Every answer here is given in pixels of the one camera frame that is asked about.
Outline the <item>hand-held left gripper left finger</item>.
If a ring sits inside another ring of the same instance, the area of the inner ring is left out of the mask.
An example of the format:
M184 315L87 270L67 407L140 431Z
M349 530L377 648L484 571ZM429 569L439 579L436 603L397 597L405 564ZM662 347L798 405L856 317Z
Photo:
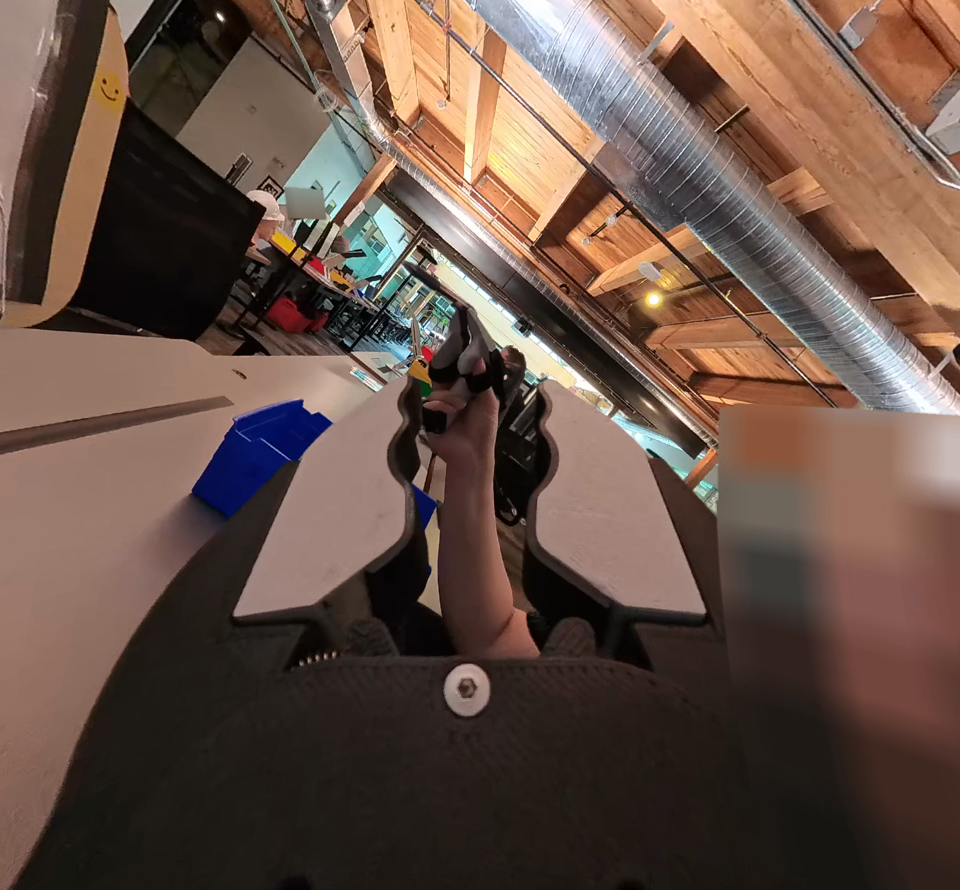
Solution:
M393 380L327 428L299 460L234 608L291 619L355 577L373 606L416 602L429 577L413 481L422 390Z

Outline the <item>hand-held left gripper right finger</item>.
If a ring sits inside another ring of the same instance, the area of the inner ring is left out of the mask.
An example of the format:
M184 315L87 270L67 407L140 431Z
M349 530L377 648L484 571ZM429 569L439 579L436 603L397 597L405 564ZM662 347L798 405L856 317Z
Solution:
M644 447L554 380L536 396L545 472L527 510L530 556L605 610L703 624L707 606Z

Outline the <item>blue plastic bin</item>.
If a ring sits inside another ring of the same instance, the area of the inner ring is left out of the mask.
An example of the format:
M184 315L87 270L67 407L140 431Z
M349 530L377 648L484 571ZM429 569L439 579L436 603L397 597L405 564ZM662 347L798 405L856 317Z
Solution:
M319 538L370 531L381 513L368 487L386 461L388 425L399 420L396 388L368 397L337 421L288 400L235 416L192 493L226 517L238 513L289 462L306 458L298 515Z

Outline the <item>person's right forearm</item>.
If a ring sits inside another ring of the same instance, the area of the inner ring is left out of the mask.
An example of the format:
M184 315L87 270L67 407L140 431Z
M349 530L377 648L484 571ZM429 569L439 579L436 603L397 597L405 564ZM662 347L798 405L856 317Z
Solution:
M540 651L518 609L502 558L490 454L442 445L445 464L439 513L438 598L454 650L483 659L535 659Z

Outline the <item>person's right hand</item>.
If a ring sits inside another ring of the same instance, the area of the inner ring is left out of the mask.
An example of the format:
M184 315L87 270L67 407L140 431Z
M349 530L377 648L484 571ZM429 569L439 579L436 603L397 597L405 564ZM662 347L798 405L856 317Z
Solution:
M494 466L499 404L493 390L469 401L450 391L435 391L422 409L423 422L442 417L442 433L427 432L426 442L453 472L486 472Z

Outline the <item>red storage bin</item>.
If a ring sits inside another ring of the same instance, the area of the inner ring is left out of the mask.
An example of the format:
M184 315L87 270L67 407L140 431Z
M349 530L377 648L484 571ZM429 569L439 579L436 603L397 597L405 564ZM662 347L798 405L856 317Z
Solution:
M313 333L327 325L330 311L315 307L307 309L305 313L293 298L281 296L271 305L265 319L282 332Z

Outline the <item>tan-backed display board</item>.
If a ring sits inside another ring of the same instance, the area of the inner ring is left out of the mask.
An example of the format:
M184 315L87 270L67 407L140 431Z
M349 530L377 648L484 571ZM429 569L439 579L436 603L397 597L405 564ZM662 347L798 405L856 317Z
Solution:
M2 329L78 289L128 96L112 0L1 0Z

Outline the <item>metal air duct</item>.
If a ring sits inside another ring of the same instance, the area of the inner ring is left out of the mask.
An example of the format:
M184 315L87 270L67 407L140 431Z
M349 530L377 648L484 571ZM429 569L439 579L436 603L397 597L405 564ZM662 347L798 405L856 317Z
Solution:
M958 393L594 0L463 0L602 145L622 189L523 104L669 257L703 273L631 195L678 212L697 242L867 409L958 415Z

